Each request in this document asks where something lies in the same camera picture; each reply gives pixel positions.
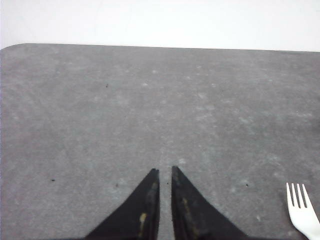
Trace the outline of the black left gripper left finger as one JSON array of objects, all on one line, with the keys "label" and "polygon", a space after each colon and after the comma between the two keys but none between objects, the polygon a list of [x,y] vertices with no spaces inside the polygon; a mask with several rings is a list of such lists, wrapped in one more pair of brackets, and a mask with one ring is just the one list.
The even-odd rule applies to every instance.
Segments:
[{"label": "black left gripper left finger", "polygon": [[156,240],[160,221],[159,170],[151,169],[130,196],[86,240]]}]

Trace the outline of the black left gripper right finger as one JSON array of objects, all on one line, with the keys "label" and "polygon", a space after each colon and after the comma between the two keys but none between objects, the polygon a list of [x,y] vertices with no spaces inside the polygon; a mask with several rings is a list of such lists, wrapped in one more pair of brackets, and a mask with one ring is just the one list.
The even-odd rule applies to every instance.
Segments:
[{"label": "black left gripper right finger", "polygon": [[176,240],[248,240],[213,207],[179,167],[172,167],[171,213]]}]

